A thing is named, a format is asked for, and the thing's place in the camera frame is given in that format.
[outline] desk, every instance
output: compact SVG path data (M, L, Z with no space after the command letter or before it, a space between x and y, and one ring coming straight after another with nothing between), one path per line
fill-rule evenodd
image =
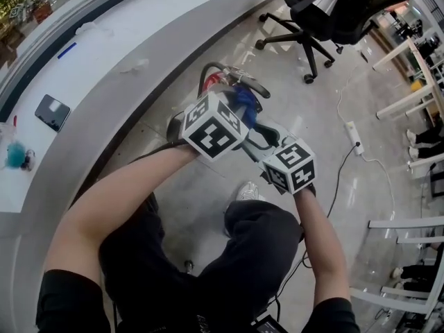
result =
M429 228L444 225L444 216L430 217L426 219L400 219L394 221L370 221L369 228ZM430 238L398 238L399 244L413 244L429 243ZM433 242L444 242L444 237L434 237ZM401 311L414 312L424 314L425 319L428 319L432 314L436 303L438 302L441 290L444 286L444 260L441 260L436 274L432 290L429 293L419 291L407 291L400 289L393 289L391 287L382 287L382 293L390 293L402 297L410 297L425 300L425 303L401 301L393 298L385 298L374 293L364 292L358 289L351 288L350 293L353 297L365 300L383 307L390 307L392 309L400 309Z
M407 106L419 102L424 96L432 94L433 99L429 101L425 101L420 105L417 105L410 110L407 110L405 114L408 116L412 112L417 112L419 110L425 109L428 105L431 105L432 103L436 104L436 107L439 110L441 118L444 117L444 98L441 95L441 91L439 90L438 83L436 82L435 78L432 76L432 73L430 73L429 67L427 66L427 63L425 62L424 58L422 58L421 54L419 53L419 50L416 48L413 41L408 37L403 43L401 43L398 47L396 47L392 52L387 54L385 57L383 57L379 62L375 63L373 65L374 70L378 70L382 65L387 63L389 60L392 60L395 56L402 53L403 51L406 51L410 49L410 51L415 56L416 61L418 62L421 72L424 75L424 79L426 81L426 85L423 85L418 91L415 91L414 93L404 97L403 99L396 101L395 103L392 103L390 106L387 106L386 108L376 112L376 117L378 119L382 119L384 117L388 117L392 115L393 113L402 110L403 108L406 108ZM422 167L424 165L432 164L434 162L440 162L441 160L444 160L444 154L436 155L434 157L430 157L427 159L421 159L417 160L416 162L409 163L410 169L416 168L416 167Z
M180 63L265 0L125 0L74 37L20 96L17 136L31 172L0 175L0 332L35 332L43 262L61 216L100 154ZM136 68L148 60L143 68ZM34 116L45 94L71 108L60 133ZM0 143L0 159L6 147Z

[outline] forearm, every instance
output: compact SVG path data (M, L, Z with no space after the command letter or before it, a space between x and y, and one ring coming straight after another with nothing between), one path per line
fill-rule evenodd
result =
M156 187L195 157L190 147L181 146L160 151L111 173L77 200L60 227L74 227L100 245L131 217Z
M303 189L294 195L294 199L315 277L337 274L347 278L347 265L341 243L316 197L310 190Z

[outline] tiled floor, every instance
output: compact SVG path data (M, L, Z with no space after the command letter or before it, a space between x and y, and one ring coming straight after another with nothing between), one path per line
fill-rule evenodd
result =
M326 69L324 57L316 55L319 76L314 84L304 84L302 76L309 73L309 65L300 45L285 42L267 45L263 51L254 49L259 38L288 33L272 20L264 25L258 23L257 17L264 11L288 18L283 0L276 0L220 39L140 119L108 163L103 176L165 142L166 126L171 116L180 105L197 97L198 77L203 65L220 61L245 69L270 90L272 97L261 100L264 107L261 117L280 123L312 147L318 158L318 199L328 211L339 165L351 147L336 113L340 90L351 76L343 91L341 114L346 121L355 121L365 156L376 157L388 169L393 183L395 217L419 217L421 180L412 180L405 167L409 156L404 132L407 127L417 132L424 130L424 121L419 114L410 119L399 116L394 120L379 121L375 118L376 111L406 95L409 86L402 82L391 65L383 72L371 69L370 65L383 53L369 37L361 41L360 48L370 64L360 56L358 46L346 46L342 55L338 55L333 43L325 42L323 45L336 62L332 68ZM164 249L176 265L182 267L185 259L192 259L197 274L221 253L227 241L223 235L222 212L230 195L243 180L254 180L268 201L296 214L292 197L279 195L259 175L259 168L247 155L236 151L215 163L200 157L156 191L166 230ZM411 236L412 232L367 229L368 220L389 219L391 215L389 186L380 165L350 156L342 170L338 197L330 218L343 244L352 285L379 292L394 266L412 264L416 260L415 248L395 244L397 235ZM428 211L426 205L424 215L435 214ZM297 260L303 250L302 245ZM281 299L282 324L289 332L300 332L307 322L313 292L312 272L299 269ZM364 331L381 307L358 300L353 300L353 304L357 321ZM393 315L384 327L374 325L371 332L387 330L398 317Z

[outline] office chair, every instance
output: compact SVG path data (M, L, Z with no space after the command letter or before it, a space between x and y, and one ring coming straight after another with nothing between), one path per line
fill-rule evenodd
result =
M271 13L261 15L259 20L265 22L271 18L291 33L258 40L255 47L262 50L268 43L289 41L301 44L311 69L311 74L304 75L304 81L311 84L318 75L313 48L328 58L325 67L330 68L334 62L334 58L318 41L333 41L337 53L341 54L339 44L358 43L377 26L371 20L372 16L403 1L406 0L285 0L290 7L291 20L280 19Z

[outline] white counter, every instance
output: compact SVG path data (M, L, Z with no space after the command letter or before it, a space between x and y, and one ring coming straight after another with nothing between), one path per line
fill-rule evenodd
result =
M30 173L0 173L0 332L34 332L42 266L60 217L115 133L188 55L264 0L125 0L96 20L22 94L18 139ZM140 60L148 66L123 73ZM49 94L71 108L60 133L34 116ZM6 145L0 144L0 159Z

